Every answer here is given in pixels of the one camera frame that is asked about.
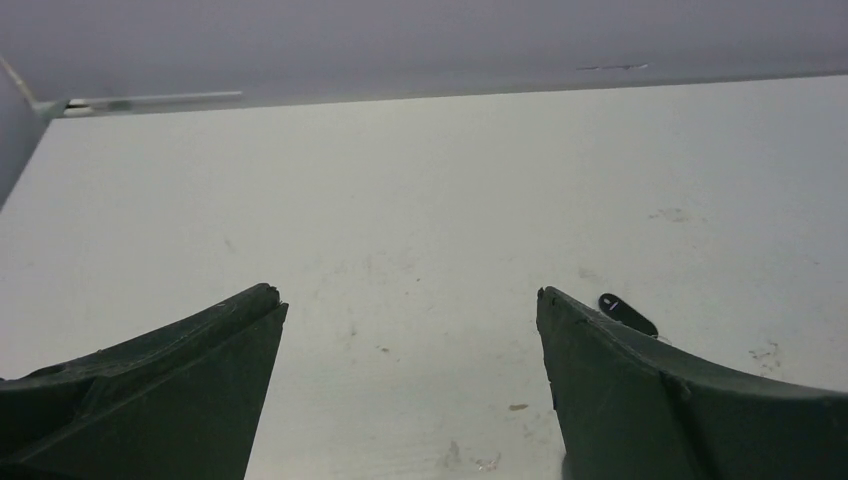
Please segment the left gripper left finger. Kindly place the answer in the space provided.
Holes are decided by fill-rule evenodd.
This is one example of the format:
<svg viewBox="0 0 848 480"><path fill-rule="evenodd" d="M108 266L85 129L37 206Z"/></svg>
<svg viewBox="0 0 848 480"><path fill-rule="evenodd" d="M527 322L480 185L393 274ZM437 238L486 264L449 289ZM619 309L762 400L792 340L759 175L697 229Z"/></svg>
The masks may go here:
<svg viewBox="0 0 848 480"><path fill-rule="evenodd" d="M1 383L5 479L241 479L288 306L266 283Z"/></svg>

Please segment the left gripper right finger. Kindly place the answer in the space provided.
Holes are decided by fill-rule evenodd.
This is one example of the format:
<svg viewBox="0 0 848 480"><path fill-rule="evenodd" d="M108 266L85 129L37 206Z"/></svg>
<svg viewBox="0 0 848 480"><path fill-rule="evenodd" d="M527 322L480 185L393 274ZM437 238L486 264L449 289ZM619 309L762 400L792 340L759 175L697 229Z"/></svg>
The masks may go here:
<svg viewBox="0 0 848 480"><path fill-rule="evenodd" d="M724 367L554 287L536 325L573 479L843 479L847 396Z"/></svg>

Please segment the key with black head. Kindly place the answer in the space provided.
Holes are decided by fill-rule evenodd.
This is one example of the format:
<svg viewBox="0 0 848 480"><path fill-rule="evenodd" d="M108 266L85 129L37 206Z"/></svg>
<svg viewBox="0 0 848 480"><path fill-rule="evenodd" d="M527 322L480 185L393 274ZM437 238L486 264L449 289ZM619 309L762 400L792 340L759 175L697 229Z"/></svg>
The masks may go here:
<svg viewBox="0 0 848 480"><path fill-rule="evenodd" d="M603 293L598 298L599 310L611 320L650 336L668 345L671 342L663 337L656 325L630 304L612 293Z"/></svg>

